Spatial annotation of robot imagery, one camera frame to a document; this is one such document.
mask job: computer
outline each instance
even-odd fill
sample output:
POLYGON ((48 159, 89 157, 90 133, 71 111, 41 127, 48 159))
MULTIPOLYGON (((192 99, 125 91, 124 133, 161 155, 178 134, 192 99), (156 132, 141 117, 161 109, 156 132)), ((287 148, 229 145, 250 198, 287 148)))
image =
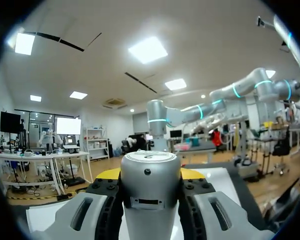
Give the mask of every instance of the computer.
POLYGON ((170 131, 170 138, 180 138, 182 137, 182 131, 181 130, 172 130, 170 131))

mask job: black stand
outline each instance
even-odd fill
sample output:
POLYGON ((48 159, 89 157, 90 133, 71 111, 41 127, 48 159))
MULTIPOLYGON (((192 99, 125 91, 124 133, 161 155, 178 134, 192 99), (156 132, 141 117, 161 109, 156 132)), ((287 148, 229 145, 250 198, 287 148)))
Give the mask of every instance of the black stand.
POLYGON ((12 150, 11 150, 11 133, 9 132, 9 150, 10 150, 10 154, 12 154, 12 150))
POLYGON ((75 177, 74 170, 72 168, 71 159, 69 159, 69 163, 70 163, 72 178, 65 180, 65 184, 67 184, 69 187, 79 185, 79 184, 84 184, 86 181, 82 177, 79 176, 75 177))

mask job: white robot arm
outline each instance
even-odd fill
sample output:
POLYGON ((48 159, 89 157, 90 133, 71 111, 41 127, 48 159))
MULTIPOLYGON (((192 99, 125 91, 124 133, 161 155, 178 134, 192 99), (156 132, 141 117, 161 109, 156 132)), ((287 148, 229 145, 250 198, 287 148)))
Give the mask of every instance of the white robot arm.
MULTIPOLYGON (((147 116, 149 131, 153 136, 154 149, 158 151, 168 149, 167 142, 164 139, 164 134, 167 132, 166 125, 173 128, 223 113, 226 111, 226 100, 242 98, 254 90, 256 90, 259 101, 262 102, 276 100, 293 100, 297 102, 300 100, 300 81, 284 79, 273 82, 268 78, 264 68, 256 68, 247 77, 222 89, 212 91, 210 93, 212 103, 202 103, 184 109, 177 109, 164 106, 161 100, 149 101, 147 103, 147 116)), ((225 118, 221 122, 240 121, 246 118, 246 116, 237 116, 234 119, 225 118)))

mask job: box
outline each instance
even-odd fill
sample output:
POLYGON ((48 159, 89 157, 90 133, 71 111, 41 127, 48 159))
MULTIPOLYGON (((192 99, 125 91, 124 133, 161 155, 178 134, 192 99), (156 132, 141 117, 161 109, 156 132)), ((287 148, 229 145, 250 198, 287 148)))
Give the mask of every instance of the box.
POLYGON ((94 148, 95 149, 100 148, 100 142, 98 142, 98 141, 94 142, 94 148))

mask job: air conditioning vent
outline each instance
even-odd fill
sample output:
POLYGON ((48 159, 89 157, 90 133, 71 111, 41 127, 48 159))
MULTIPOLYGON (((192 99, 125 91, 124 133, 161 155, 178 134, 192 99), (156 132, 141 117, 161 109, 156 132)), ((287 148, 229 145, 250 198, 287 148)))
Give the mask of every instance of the air conditioning vent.
POLYGON ((107 109, 120 109, 127 106, 126 101, 120 98, 111 98, 106 100, 102 106, 107 109))

